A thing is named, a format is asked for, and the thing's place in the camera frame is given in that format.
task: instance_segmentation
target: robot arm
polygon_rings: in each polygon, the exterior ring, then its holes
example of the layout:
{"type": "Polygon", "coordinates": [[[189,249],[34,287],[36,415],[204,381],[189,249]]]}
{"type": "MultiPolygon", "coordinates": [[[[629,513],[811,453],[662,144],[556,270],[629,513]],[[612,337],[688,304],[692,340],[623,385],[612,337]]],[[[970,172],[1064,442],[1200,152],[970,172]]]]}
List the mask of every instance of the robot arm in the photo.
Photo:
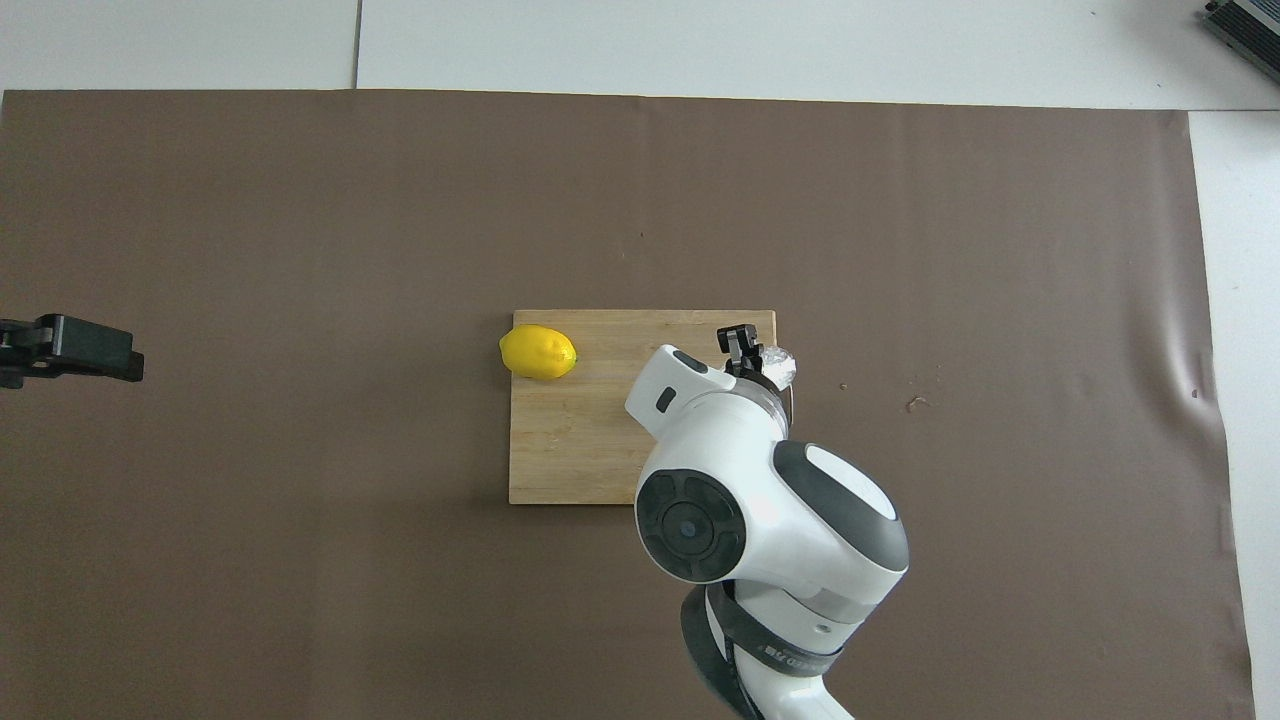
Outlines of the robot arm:
{"type": "Polygon", "coordinates": [[[659,568],[696,584],[685,643],[741,717],[850,717],[822,676],[906,571],[906,534],[863,471],[787,439],[790,377],[769,377],[754,328],[718,334],[724,372],[662,346],[627,397],[657,441],[636,527],[659,568]]]}

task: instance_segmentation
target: brown mat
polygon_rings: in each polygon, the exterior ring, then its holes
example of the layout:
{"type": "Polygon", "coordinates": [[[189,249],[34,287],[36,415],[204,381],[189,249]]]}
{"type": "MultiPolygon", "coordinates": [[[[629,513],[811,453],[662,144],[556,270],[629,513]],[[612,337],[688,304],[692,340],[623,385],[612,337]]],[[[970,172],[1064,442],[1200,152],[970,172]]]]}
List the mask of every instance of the brown mat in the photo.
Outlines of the brown mat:
{"type": "Polygon", "coordinates": [[[1184,113],[8,92],[0,716],[728,717],[628,507],[507,505],[517,307],[773,307],[913,568],[861,720],[1252,717],[1184,113]]]}

